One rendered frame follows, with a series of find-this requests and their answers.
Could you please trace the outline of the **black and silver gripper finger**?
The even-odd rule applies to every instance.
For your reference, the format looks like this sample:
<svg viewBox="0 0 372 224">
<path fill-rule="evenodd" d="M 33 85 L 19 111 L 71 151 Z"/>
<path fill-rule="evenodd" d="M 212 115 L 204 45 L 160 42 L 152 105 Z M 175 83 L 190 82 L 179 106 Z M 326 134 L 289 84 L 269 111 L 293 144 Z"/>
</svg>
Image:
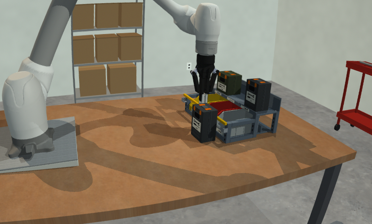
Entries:
<svg viewBox="0 0 372 224">
<path fill-rule="evenodd" d="M 205 85 L 204 85 L 204 103 L 207 103 L 208 100 L 208 94 L 209 92 L 213 91 L 214 84 L 216 81 L 216 77 L 219 73 L 219 70 L 216 68 L 213 70 L 212 75 L 211 75 L 211 68 L 208 69 L 208 75 L 205 78 Z"/>
<path fill-rule="evenodd" d="M 199 82 L 197 77 L 197 69 L 191 70 L 190 73 L 192 74 L 194 88 L 197 93 L 199 93 L 199 103 L 204 103 L 204 83 L 206 77 L 206 69 L 203 68 L 202 76 L 199 75 Z"/>
</svg>

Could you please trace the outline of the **grey open bin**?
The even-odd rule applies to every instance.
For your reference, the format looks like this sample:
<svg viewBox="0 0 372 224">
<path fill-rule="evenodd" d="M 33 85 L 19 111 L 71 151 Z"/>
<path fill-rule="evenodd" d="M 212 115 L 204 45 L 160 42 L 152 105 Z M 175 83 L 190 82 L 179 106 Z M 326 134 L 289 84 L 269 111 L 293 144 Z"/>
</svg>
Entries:
<svg viewBox="0 0 372 224">
<path fill-rule="evenodd" d="M 223 111 L 218 117 L 220 117 L 225 122 L 229 122 L 229 121 L 251 118 L 251 117 L 253 117 L 253 115 L 251 113 L 245 111 L 244 109 L 237 109 L 237 110 Z M 251 132 L 251 125 L 252 124 L 250 123 L 250 124 L 245 124 L 245 125 L 232 127 L 231 137 L 246 134 L 246 133 L 250 133 Z M 224 136 L 224 133 L 220 131 L 221 127 L 224 129 L 225 125 L 223 125 L 222 123 L 220 123 L 217 120 L 216 131 L 218 131 L 220 134 L 222 134 Z"/>
</svg>

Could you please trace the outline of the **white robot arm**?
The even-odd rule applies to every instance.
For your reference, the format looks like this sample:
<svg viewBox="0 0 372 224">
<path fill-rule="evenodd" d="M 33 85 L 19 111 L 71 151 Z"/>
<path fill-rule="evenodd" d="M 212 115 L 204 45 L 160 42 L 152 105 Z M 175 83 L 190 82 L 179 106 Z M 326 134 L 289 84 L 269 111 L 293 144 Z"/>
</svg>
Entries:
<svg viewBox="0 0 372 224">
<path fill-rule="evenodd" d="M 197 9 L 173 0 L 153 0 L 174 19 L 185 33 L 196 35 L 195 52 L 217 54 L 221 28 L 219 7 L 200 3 Z M 43 20 L 31 55 L 18 72 L 8 76 L 2 102 L 11 133 L 10 158 L 53 151 L 54 128 L 48 128 L 46 99 L 54 75 L 52 60 L 77 0 L 52 0 Z"/>
</svg>

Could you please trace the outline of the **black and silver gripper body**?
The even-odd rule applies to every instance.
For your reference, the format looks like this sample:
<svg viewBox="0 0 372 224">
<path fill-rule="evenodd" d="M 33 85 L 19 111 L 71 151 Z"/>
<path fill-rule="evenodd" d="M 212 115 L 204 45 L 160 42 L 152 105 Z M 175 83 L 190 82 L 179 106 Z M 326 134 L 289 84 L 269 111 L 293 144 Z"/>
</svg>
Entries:
<svg viewBox="0 0 372 224">
<path fill-rule="evenodd" d="M 213 70 L 215 69 L 214 63 L 215 63 L 215 55 L 213 55 L 213 56 L 202 56 L 202 55 L 197 54 L 196 69 L 197 69 L 197 72 L 199 73 L 199 75 L 202 76 L 203 68 L 206 69 L 206 76 L 208 75 L 208 69 L 209 68 L 211 68 L 211 70 L 212 70 L 211 73 L 212 73 Z"/>
</svg>

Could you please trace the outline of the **red bin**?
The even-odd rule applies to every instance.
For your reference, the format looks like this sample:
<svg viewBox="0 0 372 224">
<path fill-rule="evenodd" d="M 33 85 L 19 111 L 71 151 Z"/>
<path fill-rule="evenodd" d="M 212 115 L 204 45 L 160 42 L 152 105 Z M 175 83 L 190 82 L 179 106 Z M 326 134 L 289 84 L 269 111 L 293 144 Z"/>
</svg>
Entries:
<svg viewBox="0 0 372 224">
<path fill-rule="evenodd" d="M 237 110 L 237 109 L 242 109 L 241 107 L 237 106 L 236 104 L 230 102 L 230 101 L 223 101 L 223 102 L 213 102 L 210 103 L 212 107 L 218 110 L 218 116 L 223 112 L 223 111 L 230 111 L 230 110 Z"/>
</svg>

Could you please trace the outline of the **grey metal shelf rack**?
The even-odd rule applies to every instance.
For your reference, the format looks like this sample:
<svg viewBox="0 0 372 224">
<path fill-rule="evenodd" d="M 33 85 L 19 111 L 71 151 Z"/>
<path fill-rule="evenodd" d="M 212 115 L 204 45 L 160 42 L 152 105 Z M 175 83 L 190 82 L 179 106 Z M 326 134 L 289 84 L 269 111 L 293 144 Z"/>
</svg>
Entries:
<svg viewBox="0 0 372 224">
<path fill-rule="evenodd" d="M 217 93 L 218 95 L 222 96 L 223 98 L 226 98 L 230 102 L 236 104 L 237 106 L 241 107 L 242 109 L 246 110 L 247 112 L 253 114 L 252 118 L 246 118 L 246 119 L 227 122 L 227 125 L 225 126 L 225 128 L 223 129 L 221 127 L 221 130 L 220 130 L 221 132 L 224 133 L 224 136 L 221 135 L 218 131 L 216 131 L 216 136 L 219 139 L 221 139 L 224 143 L 232 143 L 232 142 L 236 142 L 236 141 L 241 141 L 241 140 L 245 140 L 245 139 L 254 138 L 254 137 L 257 136 L 257 134 L 261 134 L 261 133 L 265 133 L 265 132 L 276 133 L 282 98 L 270 93 L 270 100 L 269 100 L 268 110 L 255 112 L 252 109 L 250 109 L 250 108 L 248 108 L 244 105 L 246 83 L 247 83 L 246 81 L 242 80 L 241 94 L 237 94 L 237 95 L 227 96 L 227 95 L 223 94 L 222 92 L 216 90 L 217 88 L 213 88 L 213 91 L 209 92 L 210 94 Z M 188 98 L 185 98 L 185 97 L 182 97 L 181 101 L 185 102 L 185 111 L 192 116 L 192 111 L 189 110 L 189 104 L 191 103 L 191 101 Z M 268 114 L 273 114 L 271 128 L 259 121 L 259 116 L 268 115 Z M 245 125 L 245 124 L 250 124 L 250 123 L 252 124 L 251 133 L 246 133 L 246 134 L 231 137 L 232 127 Z"/>
</svg>

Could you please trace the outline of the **yellow long thin bar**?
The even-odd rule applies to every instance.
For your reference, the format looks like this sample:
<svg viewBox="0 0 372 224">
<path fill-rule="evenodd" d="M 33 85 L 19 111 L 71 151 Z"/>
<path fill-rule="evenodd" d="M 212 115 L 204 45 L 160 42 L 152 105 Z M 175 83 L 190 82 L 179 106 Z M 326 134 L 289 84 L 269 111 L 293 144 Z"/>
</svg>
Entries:
<svg viewBox="0 0 372 224">
<path fill-rule="evenodd" d="M 190 96 L 188 96 L 187 94 L 183 94 L 183 96 L 185 96 L 186 98 L 188 98 L 190 101 L 192 101 L 194 104 L 199 104 L 197 101 L 195 101 L 194 99 L 192 99 Z M 224 125 L 227 125 L 227 122 L 225 122 L 224 120 L 222 120 L 220 117 L 217 117 L 217 120 L 219 122 L 221 122 L 222 124 Z"/>
</svg>

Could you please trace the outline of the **yellow open bin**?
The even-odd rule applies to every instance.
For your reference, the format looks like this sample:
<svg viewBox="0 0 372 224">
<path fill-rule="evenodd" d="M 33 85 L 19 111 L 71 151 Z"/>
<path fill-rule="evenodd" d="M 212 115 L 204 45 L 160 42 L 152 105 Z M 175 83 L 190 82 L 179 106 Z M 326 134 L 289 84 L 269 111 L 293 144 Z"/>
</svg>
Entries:
<svg viewBox="0 0 372 224">
<path fill-rule="evenodd" d="M 197 101 L 199 103 L 199 96 L 195 99 L 195 101 Z M 207 100 L 207 103 L 210 104 L 210 103 L 213 103 L 213 102 L 223 102 L 223 101 L 228 101 L 226 98 L 223 98 L 222 96 L 218 95 L 218 94 L 209 94 L 208 95 L 208 100 Z M 192 111 L 192 105 L 194 103 L 191 102 L 191 105 L 190 105 L 190 110 Z"/>
</svg>

